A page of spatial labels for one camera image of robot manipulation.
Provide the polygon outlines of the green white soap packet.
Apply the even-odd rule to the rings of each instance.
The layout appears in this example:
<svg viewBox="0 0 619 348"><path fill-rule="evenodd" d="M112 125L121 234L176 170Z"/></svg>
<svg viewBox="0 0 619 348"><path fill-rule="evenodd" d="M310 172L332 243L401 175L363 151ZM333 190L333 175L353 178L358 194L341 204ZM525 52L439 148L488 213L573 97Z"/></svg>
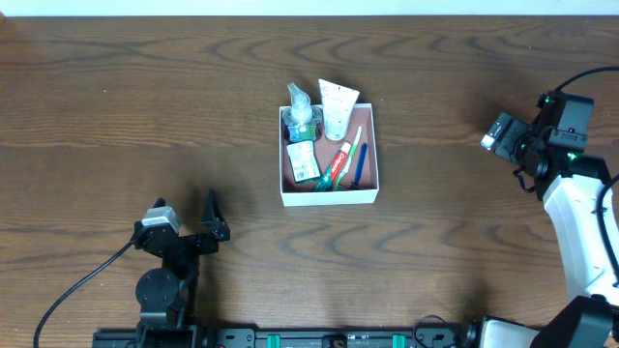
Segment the green white soap packet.
<svg viewBox="0 0 619 348"><path fill-rule="evenodd" d="M291 143L286 150L296 184L315 181L321 176L312 141Z"/></svg>

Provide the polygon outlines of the green white toothbrush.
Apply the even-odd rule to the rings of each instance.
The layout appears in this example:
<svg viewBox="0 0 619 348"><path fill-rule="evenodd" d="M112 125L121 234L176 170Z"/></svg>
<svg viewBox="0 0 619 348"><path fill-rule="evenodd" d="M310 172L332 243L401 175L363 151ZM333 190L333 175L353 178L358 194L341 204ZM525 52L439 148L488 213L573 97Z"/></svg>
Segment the green white toothbrush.
<svg viewBox="0 0 619 348"><path fill-rule="evenodd" d="M344 164L344 167L342 168L342 170L339 173L338 178L337 178L337 180L335 182L334 190L342 190L343 189L343 188L340 188L340 182L343 179L343 177L349 171L352 158L354 157L354 154L356 152L357 146L358 146L358 144L360 142L360 139L361 139L361 135L363 133L363 128L364 127L361 126L361 125L358 126L358 128L357 128L357 132L356 132L356 135L355 135L355 138L354 138L354 142L352 143L352 146L351 146L351 149L349 151L348 158L347 158L347 160L346 160L346 162Z"/></svg>

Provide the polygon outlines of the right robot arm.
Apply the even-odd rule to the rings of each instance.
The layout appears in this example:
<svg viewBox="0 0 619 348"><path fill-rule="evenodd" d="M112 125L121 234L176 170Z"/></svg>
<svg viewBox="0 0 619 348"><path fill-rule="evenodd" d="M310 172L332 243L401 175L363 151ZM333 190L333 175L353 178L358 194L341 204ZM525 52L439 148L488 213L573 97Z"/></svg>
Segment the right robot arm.
<svg viewBox="0 0 619 348"><path fill-rule="evenodd" d="M559 89L540 96L531 123L503 112L481 145L533 180L554 227L567 285L567 305L540 330L483 319L469 347L602 347L618 336L618 228L604 159L585 154L594 109L590 98Z"/></svg>

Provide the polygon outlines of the clear soap pump bottle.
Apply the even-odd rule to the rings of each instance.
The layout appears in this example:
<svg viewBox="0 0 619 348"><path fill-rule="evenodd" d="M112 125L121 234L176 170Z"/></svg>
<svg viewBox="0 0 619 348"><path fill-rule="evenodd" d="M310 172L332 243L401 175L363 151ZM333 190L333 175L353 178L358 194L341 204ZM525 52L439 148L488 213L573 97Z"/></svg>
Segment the clear soap pump bottle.
<svg viewBox="0 0 619 348"><path fill-rule="evenodd" d="M313 106L310 96L295 83L289 83L290 106L281 114L287 139L291 143L315 141L322 122L322 111Z"/></svg>

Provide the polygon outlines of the white shampoo tube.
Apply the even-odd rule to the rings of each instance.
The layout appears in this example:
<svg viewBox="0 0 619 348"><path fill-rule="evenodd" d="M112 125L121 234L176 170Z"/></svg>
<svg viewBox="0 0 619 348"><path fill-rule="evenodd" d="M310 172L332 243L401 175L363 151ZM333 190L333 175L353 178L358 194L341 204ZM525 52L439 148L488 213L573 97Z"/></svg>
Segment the white shampoo tube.
<svg viewBox="0 0 619 348"><path fill-rule="evenodd" d="M319 79L318 82L325 135L330 141L340 142L348 132L352 110L360 92L324 79Z"/></svg>

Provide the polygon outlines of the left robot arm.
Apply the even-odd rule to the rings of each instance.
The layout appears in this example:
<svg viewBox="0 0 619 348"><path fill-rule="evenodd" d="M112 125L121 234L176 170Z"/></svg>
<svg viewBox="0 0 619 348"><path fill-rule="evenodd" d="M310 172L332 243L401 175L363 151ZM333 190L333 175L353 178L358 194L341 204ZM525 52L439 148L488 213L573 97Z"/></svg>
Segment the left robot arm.
<svg viewBox="0 0 619 348"><path fill-rule="evenodd" d="M140 304L136 339L130 347L203 347L212 340L208 330L193 322L200 257L219 251L230 239L230 229L210 190L201 216L205 231L182 236L181 220L160 198L134 224L134 247L162 260L137 282Z"/></svg>

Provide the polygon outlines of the green toothpaste tube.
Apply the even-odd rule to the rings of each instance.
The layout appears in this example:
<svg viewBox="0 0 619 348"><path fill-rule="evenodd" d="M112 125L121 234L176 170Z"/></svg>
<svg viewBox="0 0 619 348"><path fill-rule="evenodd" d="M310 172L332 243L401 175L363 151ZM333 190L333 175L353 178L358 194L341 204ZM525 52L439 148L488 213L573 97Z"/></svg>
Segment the green toothpaste tube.
<svg viewBox="0 0 619 348"><path fill-rule="evenodd" d="M318 181L317 186L314 189L315 192L329 191L333 188L334 181L343 169L343 166L349 157L351 148L352 145L349 142L344 142L341 145L336 156Z"/></svg>

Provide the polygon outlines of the blue disposable razor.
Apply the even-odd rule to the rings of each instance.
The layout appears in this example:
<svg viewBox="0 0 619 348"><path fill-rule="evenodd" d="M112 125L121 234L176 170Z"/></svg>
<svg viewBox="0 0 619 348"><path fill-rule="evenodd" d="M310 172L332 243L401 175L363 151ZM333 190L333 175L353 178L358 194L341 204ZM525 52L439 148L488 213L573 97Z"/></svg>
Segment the blue disposable razor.
<svg viewBox="0 0 619 348"><path fill-rule="evenodd" d="M368 144L364 143L362 145L360 154L359 154L359 158L357 161L357 168L356 168L356 172L355 172L355 177L353 182L349 185L349 189L351 190L358 190L361 187L359 186L360 181L362 179L363 176L363 171L364 171L364 165L365 165L365 159L366 159L366 155L367 155L367 150L368 150Z"/></svg>

